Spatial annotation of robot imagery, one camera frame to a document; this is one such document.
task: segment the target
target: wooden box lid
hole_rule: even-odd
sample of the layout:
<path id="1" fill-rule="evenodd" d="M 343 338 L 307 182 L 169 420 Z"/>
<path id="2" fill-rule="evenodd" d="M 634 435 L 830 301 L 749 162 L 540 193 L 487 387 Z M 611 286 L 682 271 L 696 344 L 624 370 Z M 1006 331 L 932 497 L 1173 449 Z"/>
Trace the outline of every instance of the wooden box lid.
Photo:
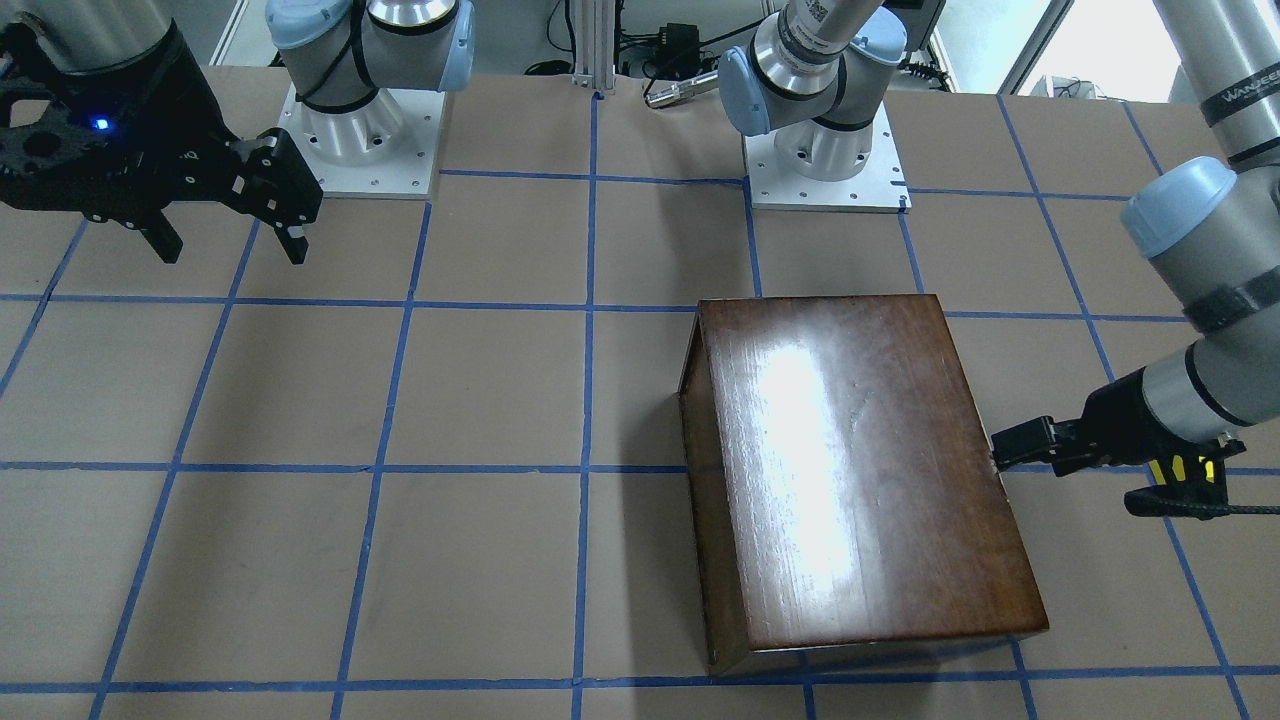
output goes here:
<path id="1" fill-rule="evenodd" d="M 694 333 L 736 555 L 704 594 L 736 561 L 748 651 L 1048 628 L 934 296 L 704 301 Z"/>

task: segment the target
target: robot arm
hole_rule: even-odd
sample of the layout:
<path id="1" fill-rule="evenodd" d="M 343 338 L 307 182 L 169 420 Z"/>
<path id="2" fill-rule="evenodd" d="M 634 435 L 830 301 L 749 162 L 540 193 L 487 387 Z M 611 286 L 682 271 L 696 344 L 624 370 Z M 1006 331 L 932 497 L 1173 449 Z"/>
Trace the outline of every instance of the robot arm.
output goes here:
<path id="1" fill-rule="evenodd" d="M 1079 420 L 1038 418 L 992 437 L 1000 469 L 1056 474 L 1152 462 L 1134 515 L 1210 519 L 1235 507 L 1222 460 L 1240 428 L 1280 415 L 1280 17 L 1268 0 L 1157 0 L 1231 169 L 1197 158 L 1126 205 L 1125 228 L 1203 338 L 1093 392 Z"/>
<path id="2" fill-rule="evenodd" d="M 778 156 L 806 178 L 860 173 L 873 122 L 905 56 L 906 29 L 881 0 L 791 0 L 748 47 L 721 58 L 721 101 L 744 136 L 781 131 Z"/>
<path id="3" fill-rule="evenodd" d="M 407 111 L 389 90 L 463 90 L 474 15 L 471 0 L 270 0 L 266 23 L 297 90 L 285 124 L 312 169 L 333 177 L 412 154 Z"/>
<path id="4" fill-rule="evenodd" d="M 154 0 L 0 0 L 0 201 L 76 210 L 140 231 L 165 263 L 182 240 L 161 210 L 216 200 L 270 224 L 289 259 L 321 191 L 289 135 L 241 140 L 177 24 Z M 14 127 L 13 106 L 47 100 Z"/>

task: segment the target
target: white mounting plate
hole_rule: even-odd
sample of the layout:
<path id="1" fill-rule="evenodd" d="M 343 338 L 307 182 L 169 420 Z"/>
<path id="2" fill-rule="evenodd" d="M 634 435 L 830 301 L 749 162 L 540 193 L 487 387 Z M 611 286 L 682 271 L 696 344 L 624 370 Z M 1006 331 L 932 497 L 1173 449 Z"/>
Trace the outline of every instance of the white mounting plate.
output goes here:
<path id="1" fill-rule="evenodd" d="M 325 197 L 380 197 L 387 200 L 430 200 L 435 190 L 435 161 L 444 127 L 444 92 L 429 90 L 390 90 L 404 113 L 404 126 L 412 136 L 401 140 L 396 152 L 372 165 L 333 165 L 316 156 L 298 127 L 294 87 L 289 86 L 280 110 L 279 124 L 289 131 L 293 142 L 306 159 L 311 173 L 320 181 Z"/>
<path id="2" fill-rule="evenodd" d="M 867 165 L 856 176 L 838 182 L 806 178 L 788 169 L 778 158 L 773 136 L 744 137 L 751 206 L 762 210 L 820 210 L 836 213 L 897 213 L 911 208 L 902 161 L 893 131 L 881 104 L 876 111 L 876 141 Z"/>

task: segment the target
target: light blue joint cap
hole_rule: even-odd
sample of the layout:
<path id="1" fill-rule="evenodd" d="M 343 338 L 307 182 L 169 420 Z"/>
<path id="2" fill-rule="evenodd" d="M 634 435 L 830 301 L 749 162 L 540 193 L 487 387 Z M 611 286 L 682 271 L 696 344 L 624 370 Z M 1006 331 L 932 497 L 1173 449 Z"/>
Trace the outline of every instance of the light blue joint cap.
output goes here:
<path id="1" fill-rule="evenodd" d="M 266 27 L 280 50 L 293 50 L 329 32 L 351 12 L 351 0 L 268 0 Z"/>
<path id="2" fill-rule="evenodd" d="M 444 70 L 440 74 L 440 92 L 466 90 L 471 82 L 471 67 L 475 59 L 475 8 L 471 0 L 462 0 L 458 5 L 458 17 L 453 20 L 449 56 L 445 58 Z"/>
<path id="3" fill-rule="evenodd" d="M 1217 209 L 1231 188 L 1235 173 L 1213 158 L 1196 158 L 1178 165 L 1134 195 L 1120 222 L 1147 260 L 1178 245 Z"/>
<path id="4" fill-rule="evenodd" d="M 764 90 L 741 47 L 730 47 L 719 63 L 721 104 L 737 132 L 754 137 L 769 132 L 769 110 Z"/>
<path id="5" fill-rule="evenodd" d="M 882 65 L 897 65 L 906 53 L 906 27 L 892 12 L 879 8 L 849 45 Z"/>

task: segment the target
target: brown wooden box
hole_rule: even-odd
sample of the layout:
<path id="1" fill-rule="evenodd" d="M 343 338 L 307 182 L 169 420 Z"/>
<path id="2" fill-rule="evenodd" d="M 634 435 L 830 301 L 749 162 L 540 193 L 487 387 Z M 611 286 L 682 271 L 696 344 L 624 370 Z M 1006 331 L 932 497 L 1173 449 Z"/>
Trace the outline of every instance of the brown wooden box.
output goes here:
<path id="1" fill-rule="evenodd" d="M 1048 629 L 934 296 L 704 301 L 680 406 L 713 674 Z"/>

